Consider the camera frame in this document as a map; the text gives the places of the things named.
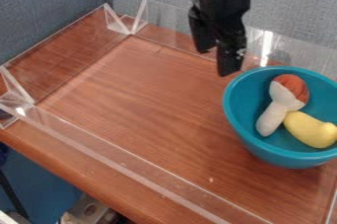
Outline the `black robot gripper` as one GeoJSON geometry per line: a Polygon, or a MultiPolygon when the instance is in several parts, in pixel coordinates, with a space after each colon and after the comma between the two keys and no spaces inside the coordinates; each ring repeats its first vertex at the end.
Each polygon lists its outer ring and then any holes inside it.
{"type": "Polygon", "coordinates": [[[196,50],[207,53],[216,45],[212,29],[223,37],[217,40],[217,72],[225,77],[239,71],[247,54],[244,15],[252,0],[197,0],[197,8],[188,11],[188,23],[196,50]]]}

